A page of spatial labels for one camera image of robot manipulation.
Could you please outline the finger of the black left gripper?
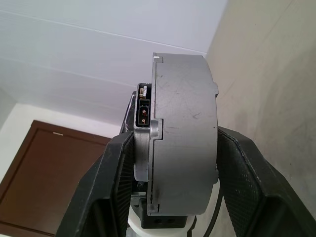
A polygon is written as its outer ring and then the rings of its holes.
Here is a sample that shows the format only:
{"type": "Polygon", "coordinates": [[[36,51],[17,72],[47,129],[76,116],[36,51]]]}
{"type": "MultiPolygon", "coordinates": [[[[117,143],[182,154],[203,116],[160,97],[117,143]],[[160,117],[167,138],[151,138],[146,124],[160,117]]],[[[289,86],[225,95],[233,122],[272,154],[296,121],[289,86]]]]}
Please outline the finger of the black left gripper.
{"type": "Polygon", "coordinates": [[[120,134],[134,130],[136,91],[133,91],[126,109],[126,113],[120,128],[120,134]]]}

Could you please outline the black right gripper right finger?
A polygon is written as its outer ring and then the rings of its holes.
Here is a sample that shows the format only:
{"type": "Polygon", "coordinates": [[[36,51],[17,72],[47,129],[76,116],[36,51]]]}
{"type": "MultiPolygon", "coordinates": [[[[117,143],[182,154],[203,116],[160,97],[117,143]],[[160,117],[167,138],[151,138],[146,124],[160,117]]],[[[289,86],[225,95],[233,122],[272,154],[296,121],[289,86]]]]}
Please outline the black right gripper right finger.
{"type": "Polygon", "coordinates": [[[287,179],[246,136],[218,128],[217,168],[238,237],[314,237],[316,221],[287,179]]]}

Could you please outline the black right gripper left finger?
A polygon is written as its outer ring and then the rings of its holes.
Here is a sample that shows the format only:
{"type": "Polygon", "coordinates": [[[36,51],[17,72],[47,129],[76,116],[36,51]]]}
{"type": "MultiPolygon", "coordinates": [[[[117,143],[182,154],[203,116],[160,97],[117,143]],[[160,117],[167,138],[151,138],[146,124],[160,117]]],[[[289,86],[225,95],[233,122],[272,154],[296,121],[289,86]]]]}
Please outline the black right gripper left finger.
{"type": "Polygon", "coordinates": [[[81,178],[56,236],[125,236],[133,167],[134,136],[128,131],[114,137],[81,178]]]}

